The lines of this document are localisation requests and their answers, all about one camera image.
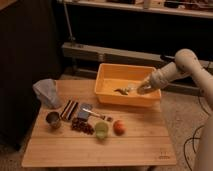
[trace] brown cup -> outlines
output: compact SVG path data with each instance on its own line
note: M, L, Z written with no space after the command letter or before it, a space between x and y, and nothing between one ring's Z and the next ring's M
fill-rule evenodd
M61 126L60 115L58 112L50 112L46 117L47 123L51 128L57 129Z

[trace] dark cabinet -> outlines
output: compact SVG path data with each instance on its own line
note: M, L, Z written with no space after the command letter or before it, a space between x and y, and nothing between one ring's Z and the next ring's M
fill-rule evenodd
M0 139L18 148L40 102L32 84L59 78L60 44L49 0L19 0L0 11Z

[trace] orange bin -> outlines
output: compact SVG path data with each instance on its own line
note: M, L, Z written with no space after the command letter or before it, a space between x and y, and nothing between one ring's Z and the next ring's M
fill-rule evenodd
M154 67L102 63L96 78L95 94L101 103L150 107L160 101L160 90L143 95L136 91L122 95L114 90L136 88L154 70Z

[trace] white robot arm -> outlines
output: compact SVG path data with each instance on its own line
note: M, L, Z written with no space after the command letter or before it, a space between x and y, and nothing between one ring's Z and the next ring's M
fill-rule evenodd
M213 110L213 76L199 63L195 53L182 49L175 54L175 62L169 63L145 78L137 88L139 94L165 88L170 82L190 76L200 88ZM194 171L213 170L213 117L209 117L202 132Z

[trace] black cable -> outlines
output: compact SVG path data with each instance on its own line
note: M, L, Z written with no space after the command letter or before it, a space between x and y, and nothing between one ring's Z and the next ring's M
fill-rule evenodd
M183 154L184 154L184 158L185 158L186 164L187 164L187 166L188 166L188 168L189 168L190 171L192 171L192 167L190 166L189 161L188 161L188 159L187 159L187 157L186 157L186 144L187 144L189 141L193 140L193 139L200 139L200 138L197 138L197 137L188 138L188 139L184 142L184 145L183 145Z
M201 125L201 126L199 126L198 128L196 128L196 130L194 131L194 133L193 133L193 137L192 137L192 149L193 149L193 151L194 151L194 153L196 154L196 150L195 150L195 136L196 136L196 134L197 134L197 132L201 129L201 128L203 128L204 127L204 125Z
M201 109L208 115L211 116L211 114L205 109L205 107L203 106L203 104L201 103L201 99L200 99L200 90L198 91L198 102L200 104Z

